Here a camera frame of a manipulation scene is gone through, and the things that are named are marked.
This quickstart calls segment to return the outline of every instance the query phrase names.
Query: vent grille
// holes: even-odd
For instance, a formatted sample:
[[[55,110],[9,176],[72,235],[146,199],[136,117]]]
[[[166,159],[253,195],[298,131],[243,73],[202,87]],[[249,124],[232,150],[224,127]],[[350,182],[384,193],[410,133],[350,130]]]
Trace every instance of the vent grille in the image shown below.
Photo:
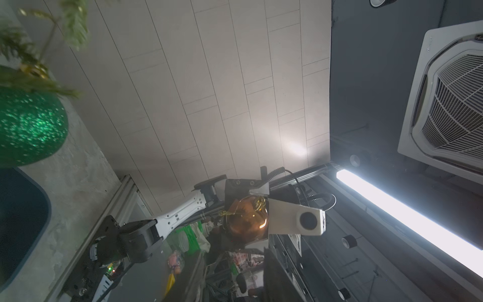
[[[483,57],[462,56],[437,76],[422,135],[433,150],[483,160]]]

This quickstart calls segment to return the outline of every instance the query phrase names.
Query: fluorescent light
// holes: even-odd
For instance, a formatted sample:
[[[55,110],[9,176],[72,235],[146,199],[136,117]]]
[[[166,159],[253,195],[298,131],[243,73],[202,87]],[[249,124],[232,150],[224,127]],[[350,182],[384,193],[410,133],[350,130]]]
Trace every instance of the fluorescent light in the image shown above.
[[[483,277],[483,251],[347,170],[337,178],[408,228]]]

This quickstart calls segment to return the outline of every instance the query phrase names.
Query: ceiling spotlight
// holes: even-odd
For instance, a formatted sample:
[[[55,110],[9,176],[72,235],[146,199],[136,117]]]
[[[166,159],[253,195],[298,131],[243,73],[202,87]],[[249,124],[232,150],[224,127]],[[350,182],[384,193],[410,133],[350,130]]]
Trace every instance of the ceiling spotlight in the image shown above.
[[[369,2],[372,7],[379,8],[381,6],[385,6],[393,2],[396,2],[396,0],[369,0]]]
[[[351,293],[346,288],[339,289],[338,293],[339,297],[344,301],[351,297]]]
[[[345,246],[345,248],[353,248],[357,246],[357,240],[354,236],[347,235],[345,237],[342,237],[342,244]]]
[[[355,154],[352,154],[351,157],[349,157],[349,161],[354,167],[359,167],[361,165],[361,159]]]

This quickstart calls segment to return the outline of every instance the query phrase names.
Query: green glitter ornament ball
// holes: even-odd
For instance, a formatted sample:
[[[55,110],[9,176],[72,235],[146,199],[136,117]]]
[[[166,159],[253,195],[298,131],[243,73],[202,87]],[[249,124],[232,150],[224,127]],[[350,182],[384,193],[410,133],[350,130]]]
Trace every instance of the green glitter ornament ball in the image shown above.
[[[67,113],[55,94],[0,87],[0,168],[51,156],[68,133]]]

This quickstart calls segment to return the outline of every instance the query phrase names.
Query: ceiling air conditioner vent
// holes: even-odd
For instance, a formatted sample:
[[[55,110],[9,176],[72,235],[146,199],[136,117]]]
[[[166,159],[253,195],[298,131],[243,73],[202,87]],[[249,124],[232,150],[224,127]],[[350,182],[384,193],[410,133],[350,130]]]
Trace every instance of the ceiling air conditioner vent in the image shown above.
[[[483,184],[483,21],[429,30],[398,152]],[[426,89],[419,95],[425,81]]]

